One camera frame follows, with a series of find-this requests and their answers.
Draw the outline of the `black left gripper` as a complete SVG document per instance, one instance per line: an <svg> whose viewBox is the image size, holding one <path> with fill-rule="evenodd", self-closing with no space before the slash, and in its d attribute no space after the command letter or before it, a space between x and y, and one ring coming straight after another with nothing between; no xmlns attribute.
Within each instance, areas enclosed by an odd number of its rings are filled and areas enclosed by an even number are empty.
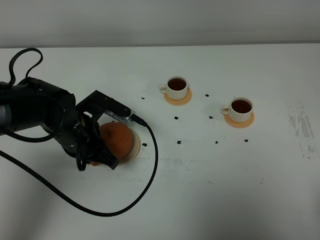
<svg viewBox="0 0 320 240"><path fill-rule="evenodd" d="M111 153L100 137L97 120L102 113L96 114L93 108L89 111L93 114L92 118L84 114L83 107L96 107L96 103L87 97L76 104L76 98L72 93L36 78L27 78L27 88L33 93L49 96L63 108L62 127L54 139L69 156L76 160L86 160L94 166L107 166L112 170L118 166L118 158ZM60 125L60 108L47 98L39 96L29 97L27 100L27 127L41 126L47 133L53 133Z"/></svg>

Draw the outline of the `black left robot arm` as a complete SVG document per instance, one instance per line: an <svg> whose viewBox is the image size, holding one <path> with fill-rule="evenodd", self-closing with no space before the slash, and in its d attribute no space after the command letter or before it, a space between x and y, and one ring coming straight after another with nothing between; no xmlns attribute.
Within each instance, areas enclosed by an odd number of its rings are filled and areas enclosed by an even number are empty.
<svg viewBox="0 0 320 240"><path fill-rule="evenodd" d="M109 97L95 90L80 103L74 94L45 81L28 78L0 92L0 125L12 132L41 126L76 159L84 171L89 163L115 169L118 158L105 145L98 119Z"/></svg>

